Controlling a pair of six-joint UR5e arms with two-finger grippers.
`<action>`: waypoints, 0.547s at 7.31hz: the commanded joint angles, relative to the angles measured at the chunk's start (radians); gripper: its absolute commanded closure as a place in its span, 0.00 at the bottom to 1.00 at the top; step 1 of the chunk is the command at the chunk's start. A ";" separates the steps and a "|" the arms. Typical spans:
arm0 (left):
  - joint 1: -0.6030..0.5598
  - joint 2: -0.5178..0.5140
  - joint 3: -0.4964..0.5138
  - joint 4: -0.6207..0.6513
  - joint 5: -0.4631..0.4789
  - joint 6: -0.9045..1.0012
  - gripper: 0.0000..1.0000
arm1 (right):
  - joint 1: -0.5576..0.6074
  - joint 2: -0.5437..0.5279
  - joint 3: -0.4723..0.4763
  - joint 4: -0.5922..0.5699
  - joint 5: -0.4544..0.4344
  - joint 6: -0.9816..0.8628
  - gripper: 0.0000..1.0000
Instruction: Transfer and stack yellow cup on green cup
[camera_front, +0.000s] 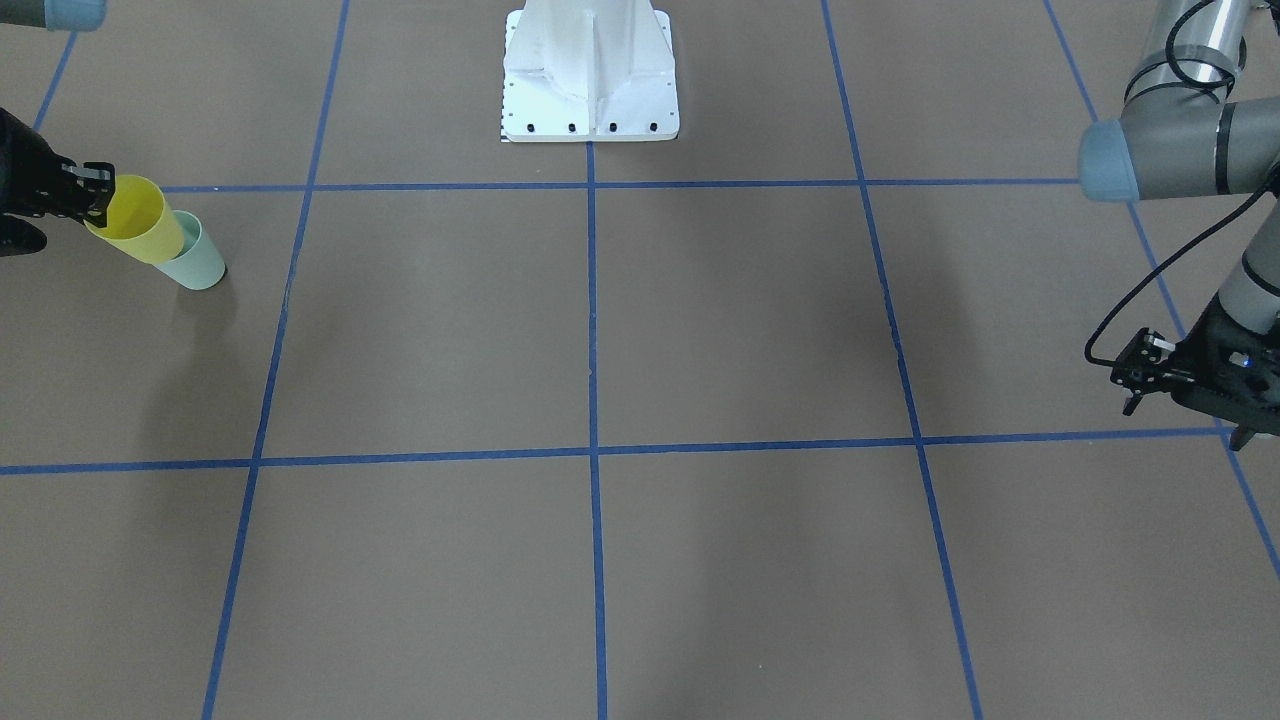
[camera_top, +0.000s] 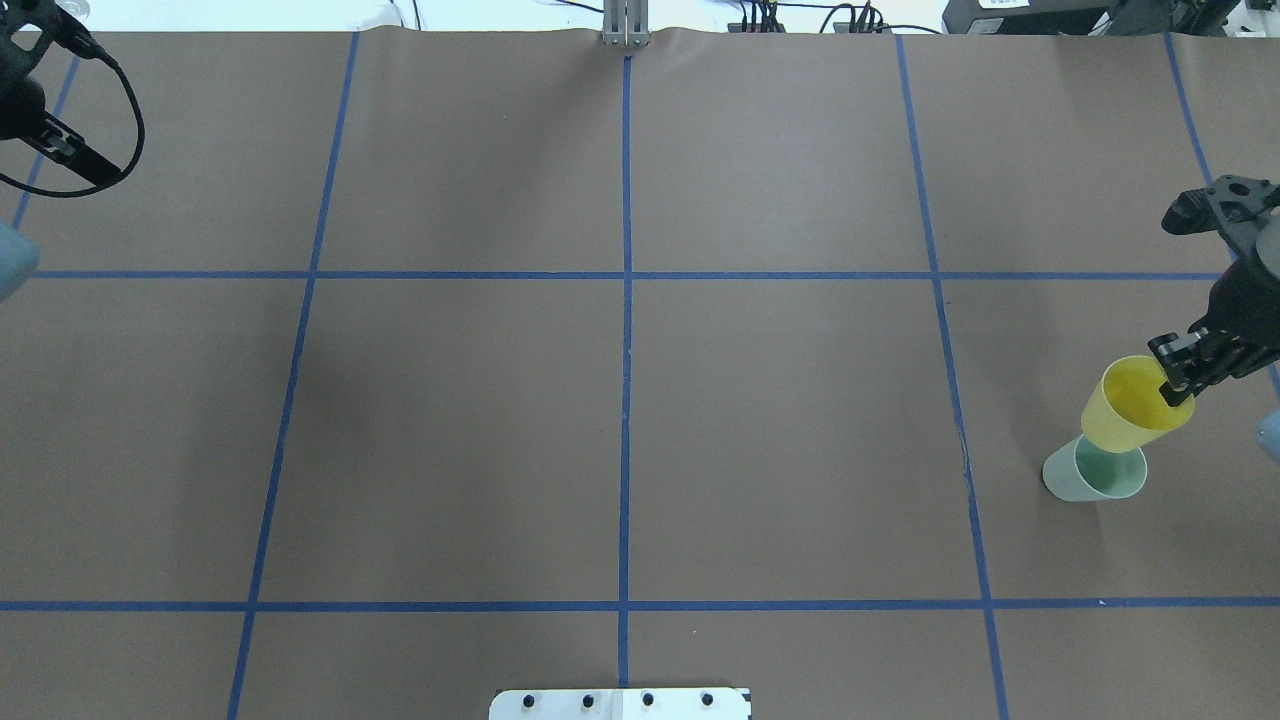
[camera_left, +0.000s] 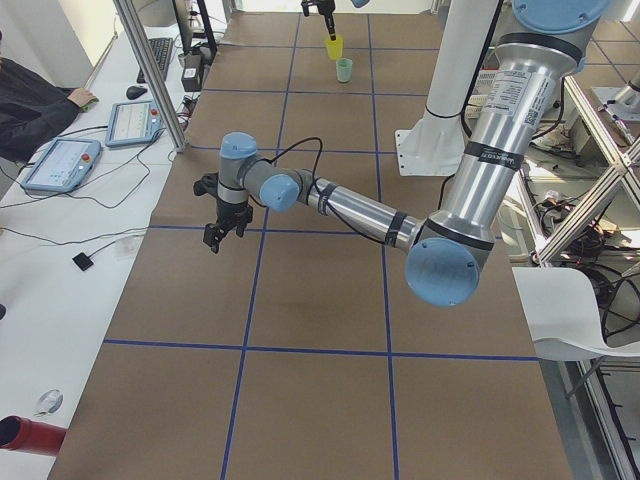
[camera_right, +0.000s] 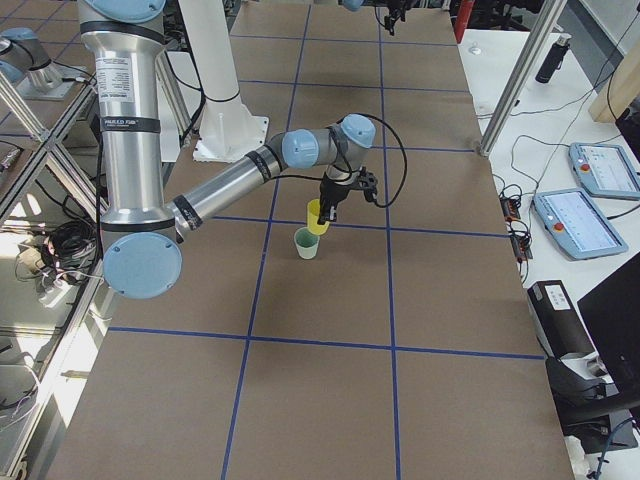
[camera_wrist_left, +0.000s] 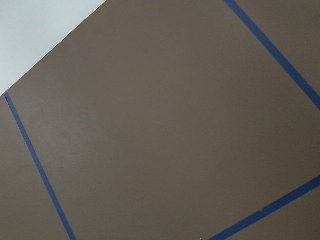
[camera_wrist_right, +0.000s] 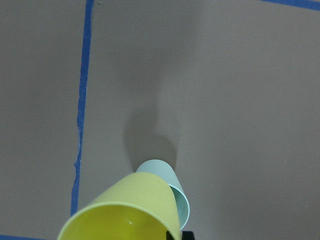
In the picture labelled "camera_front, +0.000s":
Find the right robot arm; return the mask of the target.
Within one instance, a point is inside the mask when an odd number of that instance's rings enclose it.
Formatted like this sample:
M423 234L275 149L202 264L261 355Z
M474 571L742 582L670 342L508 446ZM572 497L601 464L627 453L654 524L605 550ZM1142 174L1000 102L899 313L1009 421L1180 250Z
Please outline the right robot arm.
M49 31L91 32L105 20L105 1L4 1L1 22ZM47 236L31 218L52 215L104 228L116 168L78 164L55 152L23 120L1 110L1 256L45 250Z

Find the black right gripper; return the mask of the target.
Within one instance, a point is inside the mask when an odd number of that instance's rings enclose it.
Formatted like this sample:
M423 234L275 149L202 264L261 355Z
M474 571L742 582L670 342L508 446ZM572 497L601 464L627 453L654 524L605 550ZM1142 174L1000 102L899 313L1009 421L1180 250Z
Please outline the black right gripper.
M28 219L46 214L105 228L116 188L106 161L74 164L24 122L1 110L1 256L42 251L47 237Z

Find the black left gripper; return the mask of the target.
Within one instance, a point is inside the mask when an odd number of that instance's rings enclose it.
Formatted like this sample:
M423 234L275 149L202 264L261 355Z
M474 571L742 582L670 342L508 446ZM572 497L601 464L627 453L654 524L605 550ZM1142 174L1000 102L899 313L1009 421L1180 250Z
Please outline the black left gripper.
M1190 383L1172 392L1187 383L1185 373ZM1254 333L1213 297L1176 345L1140 328L1115 357L1110 382L1126 391L1123 415L1148 395L1172 392L1183 407L1233 423L1229 450L1239 452L1256 436L1279 433L1277 323Z

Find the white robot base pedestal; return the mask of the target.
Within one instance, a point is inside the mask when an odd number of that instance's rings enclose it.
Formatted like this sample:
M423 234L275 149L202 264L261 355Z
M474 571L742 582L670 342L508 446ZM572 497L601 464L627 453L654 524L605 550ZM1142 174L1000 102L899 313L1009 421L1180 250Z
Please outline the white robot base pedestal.
M526 1L504 22L500 138L639 143L678 137L669 14L649 1Z

